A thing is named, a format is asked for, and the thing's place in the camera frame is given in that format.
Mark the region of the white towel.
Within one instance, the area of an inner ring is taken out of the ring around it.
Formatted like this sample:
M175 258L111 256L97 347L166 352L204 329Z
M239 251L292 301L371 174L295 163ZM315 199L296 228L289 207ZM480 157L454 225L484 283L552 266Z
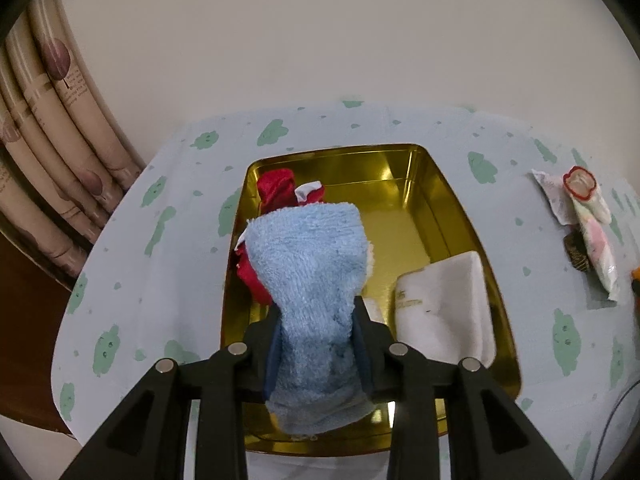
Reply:
M394 288L396 339L427 359L489 366L497 348L482 260L464 252L402 274Z

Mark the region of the light blue towel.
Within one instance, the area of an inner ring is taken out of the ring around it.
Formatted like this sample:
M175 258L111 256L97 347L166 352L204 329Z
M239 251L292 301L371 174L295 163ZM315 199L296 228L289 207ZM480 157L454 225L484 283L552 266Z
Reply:
M369 241L358 208L316 203L251 221L248 260L281 313L281 357L267 408L286 434L311 436L370 414L352 336L368 279Z

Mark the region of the dark brown patterned pouch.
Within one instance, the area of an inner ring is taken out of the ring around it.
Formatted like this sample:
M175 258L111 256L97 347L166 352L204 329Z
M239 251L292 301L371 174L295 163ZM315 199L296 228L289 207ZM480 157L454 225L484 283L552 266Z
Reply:
M571 230L563 238L563 245L572 267L582 273L592 271L592 263L589 259L586 244L582 232Z

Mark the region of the orange squishy toy animal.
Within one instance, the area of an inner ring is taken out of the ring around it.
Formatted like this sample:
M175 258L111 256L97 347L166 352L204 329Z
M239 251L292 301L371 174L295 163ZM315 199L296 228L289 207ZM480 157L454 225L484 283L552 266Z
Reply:
M640 268L631 271L631 289L634 293L634 307L640 312Z

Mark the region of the pink green wipes packet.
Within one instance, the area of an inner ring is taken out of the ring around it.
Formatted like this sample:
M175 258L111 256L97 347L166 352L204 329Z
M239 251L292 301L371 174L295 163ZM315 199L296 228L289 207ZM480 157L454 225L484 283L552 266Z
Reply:
M620 300L620 284L618 284L617 266L608 237L601 223L586 206L574 198L572 202L585 241L588 258L602 287L608 294L608 300L617 302Z

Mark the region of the white floral sachet packet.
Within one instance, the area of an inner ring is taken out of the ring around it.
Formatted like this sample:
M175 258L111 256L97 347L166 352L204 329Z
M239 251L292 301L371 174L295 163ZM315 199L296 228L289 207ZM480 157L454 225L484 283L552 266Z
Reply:
M559 222L561 226L576 226L578 220L575 207L567 190L564 188L562 178L533 169L530 170L530 173L547 197L548 204L556 221Z

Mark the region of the white sock red cuff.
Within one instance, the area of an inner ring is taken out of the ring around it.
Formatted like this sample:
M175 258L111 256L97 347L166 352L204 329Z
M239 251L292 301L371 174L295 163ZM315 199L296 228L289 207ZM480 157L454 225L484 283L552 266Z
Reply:
M570 197L586 207L600 223L606 226L611 223L610 207L591 171L583 166L573 166L564 174L563 184Z

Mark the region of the red white plush cloth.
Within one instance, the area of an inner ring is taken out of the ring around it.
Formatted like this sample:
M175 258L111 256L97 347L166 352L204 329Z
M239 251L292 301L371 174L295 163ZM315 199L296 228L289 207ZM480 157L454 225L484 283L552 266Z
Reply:
M291 169L275 169L267 171L257 180L257 191L260 198L260 214L286 207L305 206L321 203L324 197L324 186L320 181L311 181L299 186L295 185L295 174ZM271 304L271 296L250 264L243 231L234 246L238 257L236 275L250 291L250 296L258 304Z

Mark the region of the blue cloud print tablecloth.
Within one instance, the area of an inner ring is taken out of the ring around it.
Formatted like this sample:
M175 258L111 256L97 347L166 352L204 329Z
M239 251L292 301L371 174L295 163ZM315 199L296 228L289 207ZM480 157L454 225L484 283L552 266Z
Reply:
M258 159L359 144L422 146L488 253L524 385L518 404L578 479L599 478L639 420L639 327L629 274L639 263L639 196L578 145L467 107L363 101L292 105L185 126L151 160L94 246L68 303L52 393L86 442L162 356L219 347L231 223ZM530 170L582 162L613 213L620 300L567 261L562 230Z

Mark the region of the dark red toffee tin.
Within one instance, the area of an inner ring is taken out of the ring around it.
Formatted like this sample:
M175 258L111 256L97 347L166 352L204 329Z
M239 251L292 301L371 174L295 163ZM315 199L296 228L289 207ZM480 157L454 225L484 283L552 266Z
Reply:
M484 250L464 207L425 148L378 144L327 148L264 158L248 166L235 195L231 236L238 238L262 208L258 179L288 168L295 182L319 181L328 203L356 205L374 246L372 278L364 296L376 301L388 326L395 324L397 279L432 262ZM390 412L380 404L359 422L299 440L282 432L262 404L243 408L247 451L298 457L356 456L388 450Z

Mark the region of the beige patterned curtain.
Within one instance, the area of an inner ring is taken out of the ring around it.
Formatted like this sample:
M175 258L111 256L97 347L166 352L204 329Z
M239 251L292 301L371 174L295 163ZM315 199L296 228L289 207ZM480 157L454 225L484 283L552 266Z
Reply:
M90 88L58 0L29 0L1 41L2 235L72 286L140 174Z

